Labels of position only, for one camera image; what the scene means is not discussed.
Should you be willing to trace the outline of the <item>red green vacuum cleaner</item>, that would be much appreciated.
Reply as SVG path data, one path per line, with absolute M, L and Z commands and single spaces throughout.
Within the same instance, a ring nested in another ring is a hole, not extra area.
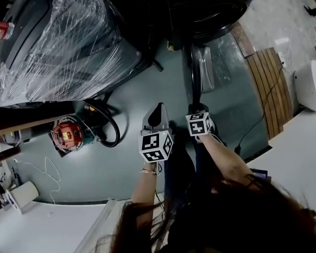
M 94 108 L 85 105 L 79 112 L 62 117 L 51 131 L 55 146 L 69 153 L 96 142 L 99 127 L 95 124 L 98 121 L 97 115 Z

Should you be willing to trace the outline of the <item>plastic-wrapped grey appliance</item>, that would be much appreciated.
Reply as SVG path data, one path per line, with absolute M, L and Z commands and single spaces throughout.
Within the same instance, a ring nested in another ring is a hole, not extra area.
M 108 0 L 16 0 L 0 40 L 0 107 L 80 101 L 138 73 L 141 52 Z

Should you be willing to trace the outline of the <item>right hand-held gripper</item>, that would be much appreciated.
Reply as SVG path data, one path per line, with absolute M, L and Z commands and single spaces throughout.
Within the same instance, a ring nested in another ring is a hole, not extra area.
M 200 136 L 215 135 L 215 123 L 210 117 L 208 106 L 201 103 L 200 110 L 195 110 L 194 106 L 190 104 L 185 119 L 189 134 L 195 138 L 197 143 L 202 143 Z

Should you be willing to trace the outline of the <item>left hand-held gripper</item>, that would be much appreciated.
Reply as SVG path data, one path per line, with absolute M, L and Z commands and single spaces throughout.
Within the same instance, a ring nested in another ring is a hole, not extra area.
M 144 116 L 139 136 L 139 152 L 148 163 L 166 161 L 172 151 L 172 129 L 164 103 L 150 108 Z

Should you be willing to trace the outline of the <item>red label water bottle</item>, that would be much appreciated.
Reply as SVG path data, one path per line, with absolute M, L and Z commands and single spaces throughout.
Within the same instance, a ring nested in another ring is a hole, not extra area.
M 9 39 L 13 34 L 14 28 L 13 23 L 0 21 L 0 39 Z

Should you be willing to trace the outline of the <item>slatted wooden mat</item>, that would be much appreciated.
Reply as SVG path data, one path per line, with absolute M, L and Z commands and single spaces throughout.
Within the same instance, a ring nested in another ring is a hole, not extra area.
M 245 59 L 251 73 L 271 140 L 284 130 L 284 125 L 293 119 L 293 108 L 284 66 L 273 47 L 256 51 Z

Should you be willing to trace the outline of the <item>person's left forearm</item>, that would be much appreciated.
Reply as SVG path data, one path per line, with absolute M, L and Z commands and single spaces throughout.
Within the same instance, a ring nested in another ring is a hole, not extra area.
M 139 181 L 132 193 L 132 203 L 144 203 L 153 205 L 155 199 L 157 181 L 157 162 L 145 163 L 140 171 Z

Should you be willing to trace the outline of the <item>person's right forearm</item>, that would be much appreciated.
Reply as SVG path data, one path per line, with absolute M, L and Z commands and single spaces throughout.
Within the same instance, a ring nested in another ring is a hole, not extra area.
M 246 186 L 250 184 L 251 180 L 249 177 L 253 175 L 253 172 L 239 155 L 210 134 L 201 135 L 200 140 L 225 179 L 236 181 Z

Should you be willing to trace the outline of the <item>person's legs in dark jeans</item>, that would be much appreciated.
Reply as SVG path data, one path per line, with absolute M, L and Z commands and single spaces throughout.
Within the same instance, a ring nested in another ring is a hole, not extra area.
M 198 195 L 209 193 L 222 175 L 204 144 L 187 131 L 174 131 L 172 137 L 172 151 L 164 162 L 164 204 L 174 214 Z

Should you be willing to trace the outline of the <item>brown wooden plank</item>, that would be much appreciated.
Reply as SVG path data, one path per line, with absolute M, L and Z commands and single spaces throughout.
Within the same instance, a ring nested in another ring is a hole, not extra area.
M 236 22 L 231 29 L 231 33 L 240 48 L 244 58 L 247 58 L 255 53 L 255 49 L 252 46 L 246 32 L 239 22 Z

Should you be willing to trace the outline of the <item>white round appliance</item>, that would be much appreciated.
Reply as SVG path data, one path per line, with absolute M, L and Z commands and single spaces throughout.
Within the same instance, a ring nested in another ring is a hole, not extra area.
M 298 103 L 316 112 L 316 60 L 295 71 L 294 88 Z

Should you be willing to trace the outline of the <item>round black washing machine door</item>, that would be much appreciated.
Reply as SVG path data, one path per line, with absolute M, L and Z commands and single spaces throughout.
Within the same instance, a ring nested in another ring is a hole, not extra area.
M 201 96 L 215 88 L 211 49 L 207 45 L 186 45 L 182 51 L 183 75 L 191 108 L 201 108 Z

